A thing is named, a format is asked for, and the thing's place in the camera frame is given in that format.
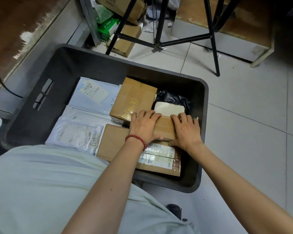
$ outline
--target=tile floor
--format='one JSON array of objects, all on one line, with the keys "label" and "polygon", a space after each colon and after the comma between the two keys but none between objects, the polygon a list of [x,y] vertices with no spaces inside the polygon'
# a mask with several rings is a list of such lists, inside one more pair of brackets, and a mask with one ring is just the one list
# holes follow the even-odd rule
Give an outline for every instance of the tile floor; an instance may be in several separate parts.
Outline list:
[{"label": "tile floor", "polygon": [[[152,42],[153,34],[143,32],[140,39]],[[209,86],[205,144],[293,216],[293,48],[287,47],[276,47],[254,69],[221,54],[220,78],[213,74],[212,53],[195,44],[169,46],[162,52],[136,44],[127,60],[205,80]],[[106,47],[93,50],[105,53]],[[164,205],[179,205],[182,218],[203,234],[246,233],[204,171],[200,187],[191,194],[147,183],[142,188]]]}]

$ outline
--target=black plastic bag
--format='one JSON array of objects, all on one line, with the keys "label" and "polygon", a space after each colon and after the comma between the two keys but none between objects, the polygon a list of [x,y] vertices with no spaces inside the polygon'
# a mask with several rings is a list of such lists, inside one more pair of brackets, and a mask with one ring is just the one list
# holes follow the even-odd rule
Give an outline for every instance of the black plastic bag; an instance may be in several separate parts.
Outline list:
[{"label": "black plastic bag", "polygon": [[174,105],[181,105],[185,108],[185,113],[188,115],[191,111],[191,102],[180,95],[172,94],[167,90],[159,90],[156,95],[156,99],[153,103],[152,108],[155,107],[156,102],[166,102]]}]

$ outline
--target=green box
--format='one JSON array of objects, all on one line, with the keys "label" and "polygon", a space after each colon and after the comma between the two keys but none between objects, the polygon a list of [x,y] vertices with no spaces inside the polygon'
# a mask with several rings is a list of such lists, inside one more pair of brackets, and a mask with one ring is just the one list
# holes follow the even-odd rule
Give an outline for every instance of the green box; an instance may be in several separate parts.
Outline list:
[{"label": "green box", "polygon": [[121,22],[120,19],[118,19],[115,16],[112,16],[111,18],[107,19],[106,21],[98,25],[102,41],[108,42],[110,37],[116,31],[119,22]]}]

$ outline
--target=black plastic bin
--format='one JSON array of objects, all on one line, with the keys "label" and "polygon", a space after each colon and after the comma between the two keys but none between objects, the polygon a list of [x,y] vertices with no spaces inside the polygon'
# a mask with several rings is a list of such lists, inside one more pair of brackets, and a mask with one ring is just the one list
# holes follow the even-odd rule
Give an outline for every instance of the black plastic bin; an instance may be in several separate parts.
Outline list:
[{"label": "black plastic bin", "polygon": [[[191,116],[198,117],[204,141],[208,86],[205,81],[188,75],[149,67],[86,49],[59,45],[24,105],[1,136],[4,148],[44,144],[57,119],[68,104],[80,77],[121,84],[125,77],[187,97],[192,102]],[[48,79],[52,80],[47,89]],[[41,103],[35,103],[43,95]],[[191,193],[201,182],[201,167],[184,152],[181,176],[136,170],[134,178],[173,190]]]}]

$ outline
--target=person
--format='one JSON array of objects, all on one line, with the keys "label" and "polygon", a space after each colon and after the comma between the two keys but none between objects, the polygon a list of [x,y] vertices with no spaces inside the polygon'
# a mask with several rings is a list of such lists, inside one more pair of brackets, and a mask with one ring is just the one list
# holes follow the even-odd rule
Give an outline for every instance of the person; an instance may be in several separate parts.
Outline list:
[{"label": "person", "polygon": [[[155,111],[132,114],[129,133],[150,143]],[[170,142],[206,171],[245,230],[293,233],[293,218],[202,142],[197,119],[171,116],[177,139]],[[142,189],[131,184],[143,143],[129,137],[109,165],[86,153],[46,145],[24,146],[0,157],[2,233],[199,233]]]}]

